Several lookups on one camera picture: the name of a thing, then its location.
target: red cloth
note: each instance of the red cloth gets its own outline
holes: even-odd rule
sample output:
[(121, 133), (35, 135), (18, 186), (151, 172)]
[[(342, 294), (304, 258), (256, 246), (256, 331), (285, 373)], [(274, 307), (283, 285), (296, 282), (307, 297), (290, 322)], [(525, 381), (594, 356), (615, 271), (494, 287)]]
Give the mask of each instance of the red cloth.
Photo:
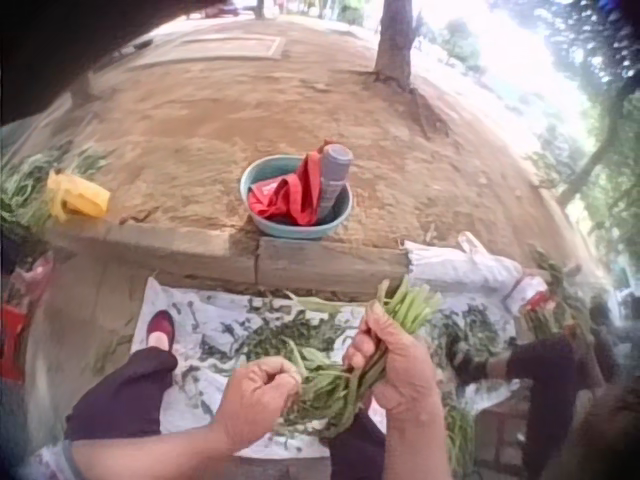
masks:
[(310, 226), (318, 220), (324, 145), (310, 152), (295, 173), (251, 185), (249, 208), (268, 220)]

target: concrete curb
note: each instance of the concrete curb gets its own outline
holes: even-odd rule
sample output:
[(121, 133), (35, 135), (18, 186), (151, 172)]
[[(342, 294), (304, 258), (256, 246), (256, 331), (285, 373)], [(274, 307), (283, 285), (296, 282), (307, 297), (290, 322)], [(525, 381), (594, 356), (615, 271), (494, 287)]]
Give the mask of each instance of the concrete curb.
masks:
[(361, 298), (374, 298), (383, 279), (396, 285), (409, 270), (402, 250), (247, 238), (198, 228), (117, 225), (80, 217), (56, 224), (48, 240), (54, 246), (95, 252), (150, 271)]

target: hand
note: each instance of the hand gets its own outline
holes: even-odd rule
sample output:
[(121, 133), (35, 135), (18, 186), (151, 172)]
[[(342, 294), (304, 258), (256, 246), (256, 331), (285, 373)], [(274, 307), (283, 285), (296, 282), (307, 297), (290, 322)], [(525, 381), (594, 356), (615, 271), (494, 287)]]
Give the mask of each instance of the hand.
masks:
[(387, 411), (387, 418), (415, 423), (442, 415), (436, 370), (429, 351), (406, 333), (381, 305), (367, 305), (358, 333), (347, 349), (344, 362), (363, 368), (378, 341), (388, 348), (386, 377), (373, 387), (373, 396)]
[(237, 452), (273, 430), (300, 387), (296, 367), (266, 357), (237, 368), (224, 390), (213, 426)]

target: red stool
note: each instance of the red stool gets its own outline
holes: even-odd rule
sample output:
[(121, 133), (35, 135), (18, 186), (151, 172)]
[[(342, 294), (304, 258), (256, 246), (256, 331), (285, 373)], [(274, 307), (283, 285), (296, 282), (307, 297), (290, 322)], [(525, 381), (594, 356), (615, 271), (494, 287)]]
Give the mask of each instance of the red stool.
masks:
[(0, 326), (0, 377), (24, 383), (24, 367), (20, 353), (27, 326), (26, 313), (9, 305), (2, 305)]

